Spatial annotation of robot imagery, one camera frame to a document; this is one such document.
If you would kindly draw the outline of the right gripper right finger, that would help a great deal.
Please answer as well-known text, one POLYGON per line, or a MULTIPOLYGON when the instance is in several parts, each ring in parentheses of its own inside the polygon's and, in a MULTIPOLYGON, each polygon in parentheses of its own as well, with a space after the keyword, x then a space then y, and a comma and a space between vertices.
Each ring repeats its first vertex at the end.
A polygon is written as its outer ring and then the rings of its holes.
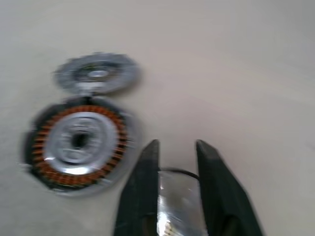
POLYGON ((200 194, 209 236, 264 236, 254 207, 220 153, 196 141, 200 194))

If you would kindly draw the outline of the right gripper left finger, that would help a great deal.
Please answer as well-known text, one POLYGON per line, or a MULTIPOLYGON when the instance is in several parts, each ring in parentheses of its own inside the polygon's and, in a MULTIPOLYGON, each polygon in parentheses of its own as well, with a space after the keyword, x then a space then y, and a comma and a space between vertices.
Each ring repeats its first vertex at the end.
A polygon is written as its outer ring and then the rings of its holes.
POLYGON ((113 236, 158 236, 159 140, 141 152, 122 190, 113 236))

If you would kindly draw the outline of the round metal motor stator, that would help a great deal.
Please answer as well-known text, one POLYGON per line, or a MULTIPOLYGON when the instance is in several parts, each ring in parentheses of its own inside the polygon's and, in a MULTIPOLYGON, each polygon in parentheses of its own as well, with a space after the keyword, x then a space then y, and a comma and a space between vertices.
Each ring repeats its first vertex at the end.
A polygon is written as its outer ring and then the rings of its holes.
POLYGON ((209 236, 200 194, 199 174, 159 169, 158 236, 209 236))

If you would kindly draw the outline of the grey metal round cover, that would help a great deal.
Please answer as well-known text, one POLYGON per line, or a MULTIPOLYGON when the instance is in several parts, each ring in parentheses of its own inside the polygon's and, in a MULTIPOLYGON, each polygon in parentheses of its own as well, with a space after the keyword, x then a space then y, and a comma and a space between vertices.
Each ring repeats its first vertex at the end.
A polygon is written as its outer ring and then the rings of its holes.
POLYGON ((138 64, 124 54, 93 53, 69 59, 54 71, 55 83, 80 96, 124 89, 140 78, 138 64))

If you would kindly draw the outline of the motor stator with copper windings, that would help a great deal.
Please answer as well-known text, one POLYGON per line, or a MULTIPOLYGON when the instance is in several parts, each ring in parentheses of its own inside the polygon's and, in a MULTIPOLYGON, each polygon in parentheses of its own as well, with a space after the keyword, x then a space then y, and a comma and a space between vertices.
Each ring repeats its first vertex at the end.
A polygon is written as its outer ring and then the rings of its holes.
POLYGON ((113 185, 137 158, 134 115, 109 98, 77 96, 48 106, 23 136, 27 174, 51 192, 81 197, 113 185))

